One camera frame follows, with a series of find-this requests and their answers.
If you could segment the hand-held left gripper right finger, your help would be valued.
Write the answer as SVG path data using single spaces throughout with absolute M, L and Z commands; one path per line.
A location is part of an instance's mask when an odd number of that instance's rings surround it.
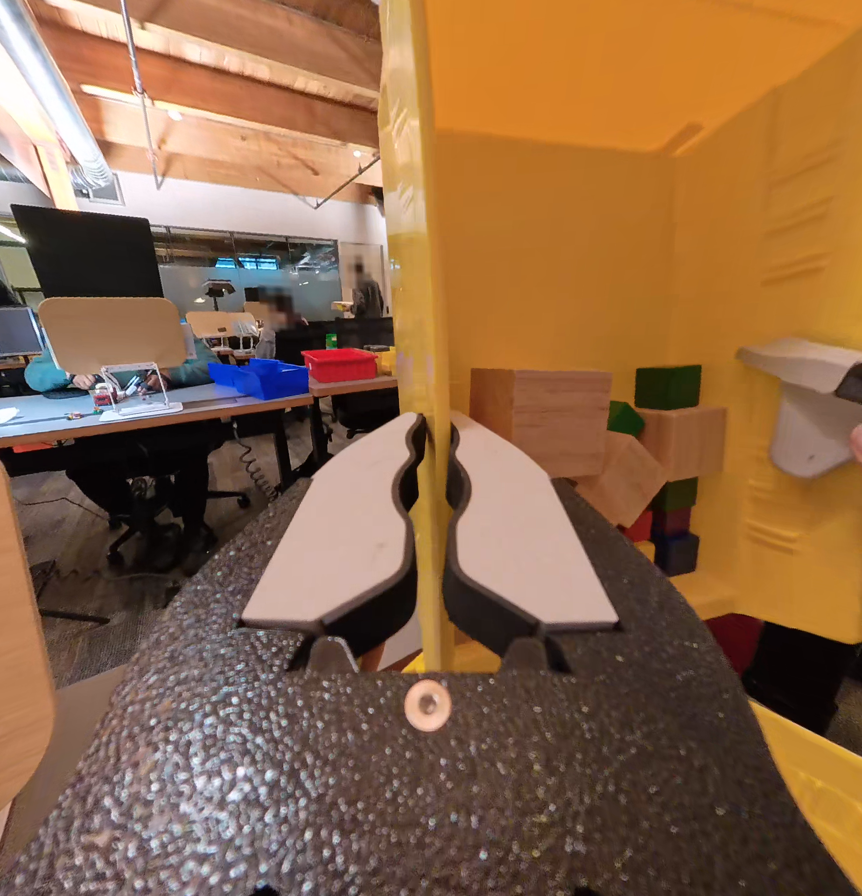
M 460 632 L 504 658 L 516 640 L 616 629 L 617 611 L 552 480 L 459 412 L 450 418 L 446 498 L 442 598 Z

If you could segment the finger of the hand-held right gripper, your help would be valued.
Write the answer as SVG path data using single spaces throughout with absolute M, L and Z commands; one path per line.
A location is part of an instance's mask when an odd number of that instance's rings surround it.
M 741 347 L 736 357 L 780 382 L 770 450 L 775 467 L 815 479 L 853 459 L 849 438 L 862 425 L 862 351 L 783 338 Z

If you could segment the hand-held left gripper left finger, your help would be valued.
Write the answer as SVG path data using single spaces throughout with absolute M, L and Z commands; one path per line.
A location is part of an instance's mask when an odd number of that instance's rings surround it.
M 315 474 L 240 617 L 242 626 L 345 641 L 360 657 L 414 616 L 425 418 L 405 412 Z

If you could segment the pile of coloured wooden cubes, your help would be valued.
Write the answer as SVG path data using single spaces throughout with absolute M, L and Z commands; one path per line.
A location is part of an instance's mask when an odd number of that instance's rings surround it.
M 470 418 L 574 490 L 669 577 L 696 572 L 702 477 L 724 469 L 728 411 L 701 403 L 699 364 L 640 367 L 633 401 L 603 371 L 476 367 Z

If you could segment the yellow plastic box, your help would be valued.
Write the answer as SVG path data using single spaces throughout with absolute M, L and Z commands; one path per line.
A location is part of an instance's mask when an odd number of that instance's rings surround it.
M 750 706 L 799 809 L 862 894 L 862 757 L 754 700 Z
M 412 396 L 475 367 L 592 369 L 633 397 L 700 364 L 728 410 L 683 594 L 862 639 L 862 472 L 768 446 L 780 385 L 736 352 L 862 351 L 862 2 L 381 2 L 379 128 Z

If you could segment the wooden desk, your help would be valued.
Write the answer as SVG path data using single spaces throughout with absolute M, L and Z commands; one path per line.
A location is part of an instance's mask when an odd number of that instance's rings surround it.
M 400 413 L 398 381 L 392 375 L 327 384 L 311 377 L 310 394 L 312 457 L 316 468 L 330 457 L 331 436 L 326 433 L 323 422 L 322 399 L 330 400 L 333 421 L 346 432 L 348 440 L 358 434 L 369 434 Z

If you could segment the red plastic bin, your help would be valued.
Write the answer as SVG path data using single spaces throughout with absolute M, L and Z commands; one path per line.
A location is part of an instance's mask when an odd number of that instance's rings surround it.
M 749 615 L 729 613 L 707 619 L 705 625 L 741 678 L 756 654 L 763 622 Z
M 359 349 L 304 350 L 303 362 L 317 384 L 338 384 L 374 379 L 376 355 Z

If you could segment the black office chair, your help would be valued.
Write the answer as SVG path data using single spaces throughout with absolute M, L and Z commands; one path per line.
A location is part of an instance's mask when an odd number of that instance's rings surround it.
M 125 528 L 108 550 L 108 563 L 121 564 L 122 544 L 140 536 L 141 563 L 155 573 L 180 568 L 193 575 L 210 558 L 218 539 L 205 519 L 209 500 L 234 499 L 242 509 L 251 505 L 245 492 L 211 489 L 205 466 L 134 477 L 77 467 L 66 476 L 109 522 Z

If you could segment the rounded wooden board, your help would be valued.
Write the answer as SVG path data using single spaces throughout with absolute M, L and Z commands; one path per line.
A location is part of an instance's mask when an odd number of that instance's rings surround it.
M 185 321 L 201 340 L 259 337 L 257 321 L 248 312 L 190 311 Z
M 164 297 L 51 297 L 38 319 L 56 366 L 73 375 L 146 362 L 169 369 L 188 358 L 178 310 Z
M 56 690 L 7 472 L 0 463 L 0 812 L 52 739 Z

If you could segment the grey office desk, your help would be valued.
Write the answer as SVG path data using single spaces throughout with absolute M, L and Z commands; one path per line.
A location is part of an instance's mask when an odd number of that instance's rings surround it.
M 179 439 L 210 434 L 226 442 L 269 434 L 280 475 L 276 492 L 295 483 L 283 414 L 290 409 L 310 409 L 313 399 L 309 394 L 259 400 L 210 384 L 174 390 L 170 400 L 182 404 L 181 413 L 104 423 L 88 396 L 49 399 L 36 394 L 0 399 L 0 412 L 15 412 L 10 420 L 0 421 L 0 462 L 12 477 L 63 472 L 111 457 L 120 442 L 129 442 L 134 436 Z

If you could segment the black partition panel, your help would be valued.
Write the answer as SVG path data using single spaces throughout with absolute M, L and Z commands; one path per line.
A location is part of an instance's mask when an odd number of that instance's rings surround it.
M 12 204 L 40 289 L 52 297 L 164 297 L 146 218 Z

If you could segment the computer monitor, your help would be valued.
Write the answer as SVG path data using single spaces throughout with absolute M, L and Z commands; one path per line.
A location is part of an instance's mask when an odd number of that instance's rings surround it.
M 0 357 L 40 356 L 44 348 L 44 338 L 31 308 L 0 308 Z

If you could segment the silver ceiling duct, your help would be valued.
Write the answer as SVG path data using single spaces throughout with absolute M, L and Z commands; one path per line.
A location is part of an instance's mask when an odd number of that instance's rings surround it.
M 87 185 L 111 185 L 111 169 L 26 2 L 0 1 L 0 45 L 77 161 Z

